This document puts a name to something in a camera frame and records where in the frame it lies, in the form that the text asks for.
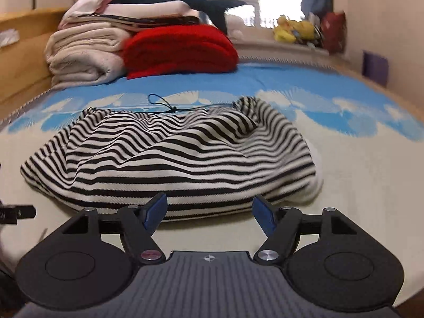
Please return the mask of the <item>striped black white hooded top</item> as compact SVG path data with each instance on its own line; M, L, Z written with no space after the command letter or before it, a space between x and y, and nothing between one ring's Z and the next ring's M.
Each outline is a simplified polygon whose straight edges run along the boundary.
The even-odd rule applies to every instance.
M248 96L181 114L88 108L20 170L74 210L113 213L162 192L168 220L244 212L257 195L307 203L323 185L317 152L295 125Z

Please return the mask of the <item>wooden headboard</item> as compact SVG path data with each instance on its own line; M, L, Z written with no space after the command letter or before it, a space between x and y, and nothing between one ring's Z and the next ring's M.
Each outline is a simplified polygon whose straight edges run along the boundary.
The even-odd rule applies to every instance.
M1 15L1 30L16 29L19 41L1 48L1 118L50 88L44 50L64 9L35 9Z

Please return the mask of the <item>red folded blanket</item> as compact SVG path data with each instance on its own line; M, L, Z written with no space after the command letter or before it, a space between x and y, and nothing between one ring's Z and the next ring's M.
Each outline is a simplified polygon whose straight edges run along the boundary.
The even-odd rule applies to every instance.
M122 56L128 79L173 73L229 73L239 62L230 39L206 24L139 32L126 41Z

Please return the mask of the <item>folded cream quilt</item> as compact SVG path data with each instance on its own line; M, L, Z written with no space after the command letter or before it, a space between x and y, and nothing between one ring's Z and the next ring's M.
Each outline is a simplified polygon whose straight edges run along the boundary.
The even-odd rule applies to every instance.
M82 24L53 33L44 56L51 88L110 83L126 74L121 52L131 34L108 22Z

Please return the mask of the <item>purple box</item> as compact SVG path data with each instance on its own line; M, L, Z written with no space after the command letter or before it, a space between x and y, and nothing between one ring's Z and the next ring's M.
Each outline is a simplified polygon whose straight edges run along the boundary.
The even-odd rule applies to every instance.
M386 88L389 79L389 68L387 58L376 53L363 51L361 74L365 78Z

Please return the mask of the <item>yellow plush toys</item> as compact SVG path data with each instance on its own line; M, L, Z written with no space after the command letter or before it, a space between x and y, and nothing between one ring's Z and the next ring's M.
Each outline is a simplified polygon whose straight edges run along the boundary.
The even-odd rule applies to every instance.
M307 20L291 20L284 15L277 19L273 34L277 42L289 44L313 41L316 38L315 27L312 23Z

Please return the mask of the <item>dark red plush toy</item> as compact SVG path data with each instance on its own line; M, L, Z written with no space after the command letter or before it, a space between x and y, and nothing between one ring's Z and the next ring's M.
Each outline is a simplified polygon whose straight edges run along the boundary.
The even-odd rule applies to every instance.
M346 14L328 12L321 20L323 49L330 54L343 53L346 46Z

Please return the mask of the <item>folded white blanket stack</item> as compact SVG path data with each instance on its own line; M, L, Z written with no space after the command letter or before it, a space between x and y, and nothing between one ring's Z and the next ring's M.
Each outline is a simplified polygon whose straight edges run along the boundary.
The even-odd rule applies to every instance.
M106 14L136 19L175 16L199 16L183 1L156 4L112 4L112 0L78 0L64 15L58 29L65 29L78 16Z

